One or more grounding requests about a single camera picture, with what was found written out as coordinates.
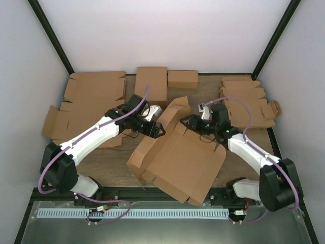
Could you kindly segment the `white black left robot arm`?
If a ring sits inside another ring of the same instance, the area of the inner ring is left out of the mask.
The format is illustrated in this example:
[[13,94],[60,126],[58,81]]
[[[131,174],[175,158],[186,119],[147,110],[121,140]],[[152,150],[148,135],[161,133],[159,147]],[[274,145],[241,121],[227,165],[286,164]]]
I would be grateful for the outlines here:
[[73,192],[85,196],[90,204],[99,205],[104,199],[99,183],[79,174],[77,166],[93,150],[125,130],[154,139],[165,135],[163,125],[152,119],[161,111],[160,106],[150,105],[146,99],[132,95],[127,103],[109,109],[97,123],[75,138],[60,145],[48,144],[40,168],[40,193]]

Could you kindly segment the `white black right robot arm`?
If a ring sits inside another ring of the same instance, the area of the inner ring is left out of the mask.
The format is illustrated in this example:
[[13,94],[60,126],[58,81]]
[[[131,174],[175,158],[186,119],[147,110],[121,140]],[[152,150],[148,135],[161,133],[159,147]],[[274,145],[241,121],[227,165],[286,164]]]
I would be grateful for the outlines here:
[[229,184],[226,200],[236,205],[243,198],[260,201],[275,212],[285,207],[298,208],[303,192],[296,166],[291,159],[280,159],[253,143],[231,125],[223,104],[199,105],[201,115],[192,114],[180,122],[200,135],[213,135],[218,144],[243,159],[259,175],[258,181],[239,178]]

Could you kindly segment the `large cardboard box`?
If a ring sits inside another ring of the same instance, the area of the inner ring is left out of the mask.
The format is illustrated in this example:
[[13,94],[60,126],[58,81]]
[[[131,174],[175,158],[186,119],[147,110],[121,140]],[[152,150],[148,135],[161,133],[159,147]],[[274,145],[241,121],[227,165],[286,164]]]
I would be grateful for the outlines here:
[[203,142],[180,119],[191,115],[187,97],[174,99],[157,120],[166,133],[144,137],[127,166],[140,183],[153,183],[180,203],[201,205],[226,158],[222,145]]

